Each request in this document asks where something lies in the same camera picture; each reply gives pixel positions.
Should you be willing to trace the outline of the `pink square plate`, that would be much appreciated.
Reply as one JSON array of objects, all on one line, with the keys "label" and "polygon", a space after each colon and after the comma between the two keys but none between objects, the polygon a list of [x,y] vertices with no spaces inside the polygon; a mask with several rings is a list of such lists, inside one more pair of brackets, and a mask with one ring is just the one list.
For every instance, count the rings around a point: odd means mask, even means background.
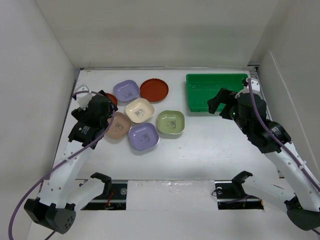
[{"label": "pink square plate", "polygon": [[131,127],[132,121],[125,114],[116,112],[113,122],[104,137],[119,140],[129,132]]}]

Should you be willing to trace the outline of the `purple square plate front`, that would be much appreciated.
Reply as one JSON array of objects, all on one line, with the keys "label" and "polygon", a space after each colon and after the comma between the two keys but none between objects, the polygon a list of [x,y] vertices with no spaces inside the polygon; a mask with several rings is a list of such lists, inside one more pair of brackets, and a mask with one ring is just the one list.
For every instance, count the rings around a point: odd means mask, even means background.
[{"label": "purple square plate front", "polygon": [[129,141],[137,151],[156,146],[160,140],[156,127],[149,122],[133,126],[128,132]]}]

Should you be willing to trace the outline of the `large red round plate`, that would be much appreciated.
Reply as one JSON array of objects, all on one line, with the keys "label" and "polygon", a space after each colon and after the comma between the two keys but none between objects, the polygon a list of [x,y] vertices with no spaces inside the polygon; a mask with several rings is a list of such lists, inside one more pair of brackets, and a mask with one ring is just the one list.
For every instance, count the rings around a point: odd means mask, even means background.
[{"label": "large red round plate", "polygon": [[140,96],[151,103],[161,102],[169,93],[167,83],[158,78],[144,81],[140,86]]}]

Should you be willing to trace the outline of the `cream square plate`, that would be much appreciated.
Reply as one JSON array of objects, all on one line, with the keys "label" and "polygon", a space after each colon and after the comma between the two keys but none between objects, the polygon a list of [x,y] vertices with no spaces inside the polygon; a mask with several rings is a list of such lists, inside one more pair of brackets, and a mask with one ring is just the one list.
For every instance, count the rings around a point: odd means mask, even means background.
[{"label": "cream square plate", "polygon": [[155,108],[147,99],[137,98],[126,106],[125,113],[133,123],[141,124],[154,115]]}]

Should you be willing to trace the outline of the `green square plate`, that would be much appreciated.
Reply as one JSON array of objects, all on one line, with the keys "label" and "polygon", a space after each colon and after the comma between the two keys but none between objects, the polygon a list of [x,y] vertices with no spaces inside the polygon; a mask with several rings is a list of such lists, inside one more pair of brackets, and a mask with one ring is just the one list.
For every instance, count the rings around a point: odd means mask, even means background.
[{"label": "green square plate", "polygon": [[185,129],[185,116],[176,110],[164,110],[158,114],[157,129],[166,135],[179,135]]}]

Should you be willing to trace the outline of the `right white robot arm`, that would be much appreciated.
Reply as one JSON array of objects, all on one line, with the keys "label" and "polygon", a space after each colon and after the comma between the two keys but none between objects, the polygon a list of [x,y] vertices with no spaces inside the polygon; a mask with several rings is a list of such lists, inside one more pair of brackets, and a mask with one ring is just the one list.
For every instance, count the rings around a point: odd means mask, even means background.
[{"label": "right white robot arm", "polygon": [[286,130],[267,119],[267,104],[252,91],[236,93],[222,88],[208,100],[208,111],[214,114],[224,104],[220,116],[232,120],[248,141],[269,159],[282,173],[291,190],[259,180],[248,171],[232,178],[223,192],[245,198],[254,196],[281,209],[290,221],[304,231],[316,231],[320,226],[320,182],[307,164],[297,158],[297,151]]}]

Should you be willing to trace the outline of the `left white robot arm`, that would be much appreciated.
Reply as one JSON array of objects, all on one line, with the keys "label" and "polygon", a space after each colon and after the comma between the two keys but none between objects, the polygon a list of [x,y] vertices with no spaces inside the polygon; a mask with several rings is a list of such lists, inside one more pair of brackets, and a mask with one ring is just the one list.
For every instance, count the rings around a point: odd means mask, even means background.
[{"label": "left white robot arm", "polygon": [[111,127],[118,108],[103,90],[78,90],[73,98],[79,104],[71,112],[77,122],[68,135],[61,160],[46,176],[48,182],[37,197],[27,199],[23,206],[34,223],[62,235],[69,231],[78,211],[95,197],[107,198],[112,191],[111,177],[98,172],[73,188],[83,164]]}]

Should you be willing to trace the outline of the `small red round plate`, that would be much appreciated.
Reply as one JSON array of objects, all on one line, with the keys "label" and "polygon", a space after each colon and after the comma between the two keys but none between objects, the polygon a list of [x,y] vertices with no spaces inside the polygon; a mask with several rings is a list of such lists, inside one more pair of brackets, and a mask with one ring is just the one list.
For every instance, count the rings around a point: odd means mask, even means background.
[{"label": "small red round plate", "polygon": [[106,93],[106,95],[109,97],[109,99],[113,102],[114,105],[116,105],[116,106],[118,105],[118,100],[113,94]]}]

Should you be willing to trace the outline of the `purple square plate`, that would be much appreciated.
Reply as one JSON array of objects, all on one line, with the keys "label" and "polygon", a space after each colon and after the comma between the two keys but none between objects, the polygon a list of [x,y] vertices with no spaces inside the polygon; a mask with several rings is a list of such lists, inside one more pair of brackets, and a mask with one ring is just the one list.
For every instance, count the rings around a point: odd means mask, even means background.
[{"label": "purple square plate", "polygon": [[149,122],[133,126],[128,132],[129,141],[137,151],[156,146],[160,140],[156,127]]},{"label": "purple square plate", "polygon": [[113,93],[117,100],[124,103],[136,99],[140,92],[140,87],[131,79],[122,81],[113,87]]}]

